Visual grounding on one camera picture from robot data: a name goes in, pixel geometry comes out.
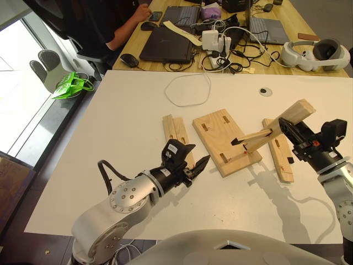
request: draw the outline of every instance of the cardboard box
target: cardboard box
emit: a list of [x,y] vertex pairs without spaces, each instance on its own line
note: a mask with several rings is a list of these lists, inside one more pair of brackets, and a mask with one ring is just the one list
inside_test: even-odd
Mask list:
[[0,233],[26,191],[35,172],[0,157]]

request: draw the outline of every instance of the black mouse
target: black mouse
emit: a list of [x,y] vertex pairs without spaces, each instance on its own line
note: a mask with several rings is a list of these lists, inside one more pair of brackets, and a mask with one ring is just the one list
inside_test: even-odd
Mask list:
[[273,4],[266,4],[266,5],[264,6],[263,11],[264,11],[264,12],[270,12],[270,11],[272,10],[272,7],[274,7]]
[[143,31],[148,31],[148,30],[153,30],[154,28],[157,28],[158,25],[155,23],[152,23],[150,21],[143,22],[141,25],[141,30]]
[[138,66],[138,60],[132,54],[123,54],[120,56],[120,60],[130,68]]

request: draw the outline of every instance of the green plastic bag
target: green plastic bag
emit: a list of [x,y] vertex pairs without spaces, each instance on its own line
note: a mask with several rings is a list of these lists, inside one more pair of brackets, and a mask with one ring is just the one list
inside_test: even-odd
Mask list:
[[56,89],[52,95],[55,99],[72,98],[78,96],[81,90],[94,91],[94,86],[87,78],[80,78],[76,72],[71,72],[64,76],[56,85]]

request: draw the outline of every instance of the wooden plank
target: wooden plank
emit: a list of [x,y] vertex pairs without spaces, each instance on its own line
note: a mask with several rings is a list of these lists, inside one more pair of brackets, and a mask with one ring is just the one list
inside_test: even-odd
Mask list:
[[242,137],[244,133],[225,109],[194,119],[192,124],[222,177],[262,159],[257,151],[247,153],[242,145],[232,146],[234,137]]
[[[177,139],[184,145],[189,144],[189,138],[186,134],[184,121],[182,118],[173,119],[172,115],[167,115],[162,118],[162,122],[166,141],[169,139]],[[189,168],[193,168],[195,166],[195,160],[192,152],[186,156],[185,161],[188,163]]]
[[[271,122],[273,122],[273,120],[264,119],[263,126],[266,127]],[[279,179],[285,182],[294,182],[293,172],[290,166],[290,161],[293,157],[292,155],[288,157],[291,150],[289,148],[286,136],[284,134],[280,134],[269,141],[269,146]]]
[[[174,127],[175,127],[175,131],[176,131],[176,138],[182,142],[184,145],[189,144],[189,138],[188,135],[186,134],[186,129],[184,126],[184,121],[182,118],[174,118]],[[194,157],[192,155],[192,152],[190,152],[187,156],[185,161],[188,163],[188,167],[189,168],[193,168],[195,167],[195,160]]]
[[268,136],[271,133],[272,133],[272,130],[267,129],[267,130],[258,131],[256,133],[254,132],[253,134],[246,134],[245,136],[235,138],[234,141],[232,141],[232,145],[239,145],[241,142],[245,140],[249,142],[256,139],[261,139],[265,136]]
[[177,132],[175,131],[174,121],[172,115],[167,115],[162,118],[165,140],[177,139]]
[[272,123],[264,127],[264,129],[272,129],[272,134],[259,140],[254,140],[249,143],[244,143],[245,148],[249,153],[254,152],[258,148],[262,147],[262,145],[265,145],[270,140],[279,136],[282,133],[280,124],[278,122],[279,118],[284,118],[293,124],[297,124],[303,119],[309,117],[315,111],[316,110],[313,108],[313,106],[311,106],[310,103],[307,102],[305,99],[298,100],[296,103],[290,106],[285,112],[283,112],[276,119],[274,119]]

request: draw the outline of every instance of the white vr headset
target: white vr headset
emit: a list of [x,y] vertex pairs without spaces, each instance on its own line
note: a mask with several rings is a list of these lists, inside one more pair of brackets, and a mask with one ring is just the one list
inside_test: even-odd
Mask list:
[[[302,54],[293,47],[300,45],[313,45],[313,50],[306,50]],[[348,50],[335,39],[321,41],[295,41],[285,43],[281,52],[281,60],[287,66],[299,66],[304,71],[316,71],[324,66],[324,71],[338,70],[346,67],[350,61]]]

